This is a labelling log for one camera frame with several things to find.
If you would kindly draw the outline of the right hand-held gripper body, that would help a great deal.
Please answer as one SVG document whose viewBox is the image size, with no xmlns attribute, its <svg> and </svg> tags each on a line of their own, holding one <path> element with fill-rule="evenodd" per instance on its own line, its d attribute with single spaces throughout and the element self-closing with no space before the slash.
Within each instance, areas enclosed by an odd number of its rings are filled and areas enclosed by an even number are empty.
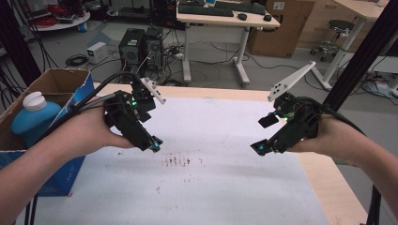
<svg viewBox="0 0 398 225">
<path fill-rule="evenodd" d="M 283 153 L 306 136 L 315 136 L 320 114 L 318 103 L 310 97 L 295 97 L 289 90 L 315 66 L 310 61 L 306 66 L 271 86 L 268 101 L 274 112 L 269 115 L 284 119 L 284 126 L 268 140 L 268 151 Z"/>
</svg>

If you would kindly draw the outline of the blue-sided cardboard box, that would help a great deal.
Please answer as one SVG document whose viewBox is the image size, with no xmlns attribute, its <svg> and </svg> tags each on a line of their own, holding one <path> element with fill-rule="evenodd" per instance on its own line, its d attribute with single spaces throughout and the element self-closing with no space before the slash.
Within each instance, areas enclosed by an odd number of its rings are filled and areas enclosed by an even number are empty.
<svg viewBox="0 0 398 225">
<path fill-rule="evenodd" d="M 94 90 L 88 70 L 71 68 L 52 68 L 45 71 L 0 115 L 0 169 L 19 158 L 27 147 L 23 140 L 11 132 L 11 123 L 23 108 L 23 99 L 36 91 L 48 101 L 57 103 L 61 111 L 53 120 L 63 116 L 71 106 L 78 103 Z"/>
</svg>

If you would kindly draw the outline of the blue bottle with white cap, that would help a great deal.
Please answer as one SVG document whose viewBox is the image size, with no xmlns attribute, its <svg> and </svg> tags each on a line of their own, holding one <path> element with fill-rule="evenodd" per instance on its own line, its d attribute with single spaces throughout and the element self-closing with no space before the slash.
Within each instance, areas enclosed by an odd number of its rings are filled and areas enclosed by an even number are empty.
<svg viewBox="0 0 398 225">
<path fill-rule="evenodd" d="M 23 99 L 23 108 L 11 123 L 11 132 L 23 140 L 27 147 L 33 146 L 61 111 L 61 107 L 48 101 L 36 91 Z"/>
</svg>

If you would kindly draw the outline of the person's right hand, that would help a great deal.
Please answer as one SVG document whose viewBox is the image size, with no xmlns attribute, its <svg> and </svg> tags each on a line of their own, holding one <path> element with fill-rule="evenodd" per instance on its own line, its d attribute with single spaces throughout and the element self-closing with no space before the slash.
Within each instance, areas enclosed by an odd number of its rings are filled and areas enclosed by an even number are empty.
<svg viewBox="0 0 398 225">
<path fill-rule="evenodd" d="M 330 115 L 322 115 L 316 137 L 299 141 L 288 151 L 314 152 L 359 167 L 366 157 L 365 140 L 366 137 L 351 126 Z"/>
</svg>

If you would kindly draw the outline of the person's left hand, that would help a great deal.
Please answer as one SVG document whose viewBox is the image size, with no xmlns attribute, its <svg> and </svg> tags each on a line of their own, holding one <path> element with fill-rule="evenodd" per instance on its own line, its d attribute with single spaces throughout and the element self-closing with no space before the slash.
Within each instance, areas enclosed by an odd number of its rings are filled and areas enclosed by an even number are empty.
<svg viewBox="0 0 398 225">
<path fill-rule="evenodd" d="M 60 145 L 59 154 L 66 159 L 85 156 L 102 147 L 132 148 L 121 135 L 114 134 L 104 122 L 104 109 L 97 105 L 78 113 L 57 128 L 50 138 Z"/>
</svg>

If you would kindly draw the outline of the white foam mat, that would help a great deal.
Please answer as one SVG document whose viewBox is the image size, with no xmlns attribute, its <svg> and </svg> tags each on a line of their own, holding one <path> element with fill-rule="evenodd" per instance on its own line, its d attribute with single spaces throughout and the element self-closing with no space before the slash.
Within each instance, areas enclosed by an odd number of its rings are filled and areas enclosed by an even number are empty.
<svg viewBox="0 0 398 225">
<path fill-rule="evenodd" d="M 329 225 L 296 155 L 258 156 L 279 125 L 266 101 L 170 97 L 145 128 L 159 152 L 87 156 L 68 197 L 41 197 L 35 225 Z"/>
</svg>

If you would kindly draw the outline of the black computer tower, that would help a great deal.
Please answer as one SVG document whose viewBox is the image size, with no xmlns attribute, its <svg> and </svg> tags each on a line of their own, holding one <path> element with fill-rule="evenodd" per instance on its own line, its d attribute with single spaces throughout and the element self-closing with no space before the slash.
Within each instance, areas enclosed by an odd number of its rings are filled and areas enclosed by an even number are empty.
<svg viewBox="0 0 398 225">
<path fill-rule="evenodd" d="M 118 49 L 120 58 L 128 65 L 138 65 L 144 58 L 144 29 L 129 28 L 122 37 Z"/>
<path fill-rule="evenodd" d="M 145 32 L 145 53 L 148 56 L 147 69 L 162 70 L 162 28 L 150 26 Z"/>
</svg>

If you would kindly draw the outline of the small white power supply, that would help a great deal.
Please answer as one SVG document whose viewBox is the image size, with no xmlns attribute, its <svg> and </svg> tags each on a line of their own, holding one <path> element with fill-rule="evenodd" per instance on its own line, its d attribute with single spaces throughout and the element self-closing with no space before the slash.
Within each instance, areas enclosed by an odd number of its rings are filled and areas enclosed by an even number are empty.
<svg viewBox="0 0 398 225">
<path fill-rule="evenodd" d="M 86 49 L 91 64 L 98 64 L 108 57 L 108 49 L 104 42 L 98 42 Z"/>
</svg>

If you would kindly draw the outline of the large brown cardboard box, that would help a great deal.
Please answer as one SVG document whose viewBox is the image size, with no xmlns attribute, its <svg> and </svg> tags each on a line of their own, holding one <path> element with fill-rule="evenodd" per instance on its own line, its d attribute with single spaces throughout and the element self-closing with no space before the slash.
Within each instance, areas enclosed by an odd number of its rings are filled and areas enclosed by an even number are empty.
<svg viewBox="0 0 398 225">
<path fill-rule="evenodd" d="M 251 30 L 248 48 L 253 55 L 290 58 L 314 8 L 307 0 L 258 0 L 280 23 L 278 28 Z"/>
</svg>

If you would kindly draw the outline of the pile of floor clutter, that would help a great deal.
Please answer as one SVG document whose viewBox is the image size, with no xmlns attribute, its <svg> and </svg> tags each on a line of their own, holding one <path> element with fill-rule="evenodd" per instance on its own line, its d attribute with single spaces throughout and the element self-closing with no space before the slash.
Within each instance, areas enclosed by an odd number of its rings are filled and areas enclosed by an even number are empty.
<svg viewBox="0 0 398 225">
<path fill-rule="evenodd" d="M 369 93 L 383 98 L 398 98 L 398 74 L 386 79 L 380 75 L 367 78 L 361 88 Z"/>
</svg>

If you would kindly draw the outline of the black round stool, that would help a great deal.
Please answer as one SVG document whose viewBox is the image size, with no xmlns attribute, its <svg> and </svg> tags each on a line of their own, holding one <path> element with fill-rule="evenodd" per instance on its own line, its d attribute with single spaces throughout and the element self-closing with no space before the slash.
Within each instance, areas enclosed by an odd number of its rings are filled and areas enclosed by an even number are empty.
<svg viewBox="0 0 398 225">
<path fill-rule="evenodd" d="M 332 39 L 322 41 L 315 49 L 310 49 L 311 55 L 321 53 L 321 62 L 325 62 L 329 54 L 331 56 L 337 55 L 338 51 L 342 49 L 342 47 L 337 44 L 337 40 L 341 37 L 347 37 L 353 30 L 354 24 L 343 20 L 330 20 L 329 28 L 334 31 Z"/>
</svg>

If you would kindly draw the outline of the round white table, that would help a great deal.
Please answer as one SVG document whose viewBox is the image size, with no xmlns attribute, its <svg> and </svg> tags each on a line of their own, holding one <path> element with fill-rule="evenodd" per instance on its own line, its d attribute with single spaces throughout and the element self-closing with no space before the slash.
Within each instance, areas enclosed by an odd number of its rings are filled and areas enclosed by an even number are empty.
<svg viewBox="0 0 398 225">
<path fill-rule="evenodd" d="M 54 16 L 47 16 L 33 20 L 29 24 L 38 31 L 54 31 L 67 28 L 76 27 L 81 23 L 87 23 L 91 14 L 86 11 L 82 17 L 73 15 L 69 19 L 56 18 Z"/>
</svg>

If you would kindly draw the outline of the wooden desk with white legs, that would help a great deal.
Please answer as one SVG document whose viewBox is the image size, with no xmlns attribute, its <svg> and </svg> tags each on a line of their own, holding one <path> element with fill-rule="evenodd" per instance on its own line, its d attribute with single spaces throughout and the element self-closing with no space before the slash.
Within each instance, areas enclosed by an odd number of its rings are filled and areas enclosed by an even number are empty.
<svg viewBox="0 0 398 225">
<path fill-rule="evenodd" d="M 242 65 L 243 54 L 245 53 L 250 30 L 252 27 L 265 29 L 279 28 L 280 23 L 273 17 L 270 17 L 269 22 L 264 21 L 264 16 L 259 14 L 246 12 L 247 19 L 245 21 L 240 20 L 237 15 L 238 11 L 234 11 L 233 17 L 176 13 L 176 19 L 185 23 L 184 56 L 182 59 L 182 71 L 185 83 L 191 82 L 190 43 L 192 41 L 238 44 L 237 55 L 232 58 L 233 64 L 237 70 L 238 77 L 241 79 L 241 85 L 246 86 L 250 83 L 249 77 Z"/>
</svg>

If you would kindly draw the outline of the black metal stand leg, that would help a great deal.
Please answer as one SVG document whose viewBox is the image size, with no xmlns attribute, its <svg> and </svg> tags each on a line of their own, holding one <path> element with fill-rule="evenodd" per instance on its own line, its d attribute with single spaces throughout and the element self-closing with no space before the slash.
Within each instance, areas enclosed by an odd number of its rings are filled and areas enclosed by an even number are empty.
<svg viewBox="0 0 398 225">
<path fill-rule="evenodd" d="M 365 225 L 379 225 L 381 194 L 376 187 L 372 189 L 372 198 Z"/>
</svg>

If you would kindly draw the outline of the light wooden desk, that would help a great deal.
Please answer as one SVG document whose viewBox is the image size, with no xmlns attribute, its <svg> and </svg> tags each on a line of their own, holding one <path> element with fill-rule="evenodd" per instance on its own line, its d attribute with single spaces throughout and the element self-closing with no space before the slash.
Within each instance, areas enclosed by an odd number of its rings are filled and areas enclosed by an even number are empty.
<svg viewBox="0 0 398 225">
<path fill-rule="evenodd" d="M 329 80 L 334 72 L 337 70 L 338 66 L 342 64 L 343 59 L 352 42 L 355 40 L 356 36 L 360 32 L 363 25 L 366 22 L 371 21 L 375 22 L 376 19 L 380 16 L 383 11 L 383 7 L 381 7 L 378 3 L 374 2 L 364 2 L 360 0 L 332 0 L 336 3 L 339 9 L 348 10 L 352 13 L 355 18 L 351 22 L 354 24 L 354 28 L 351 33 L 347 37 L 340 37 L 337 40 L 337 44 L 342 47 L 340 51 L 338 51 L 337 55 L 334 56 L 333 61 L 328 67 L 325 74 L 322 74 L 316 67 L 311 68 L 311 72 L 318 79 L 319 83 L 322 87 L 330 91 L 331 86 L 329 84 Z"/>
</svg>

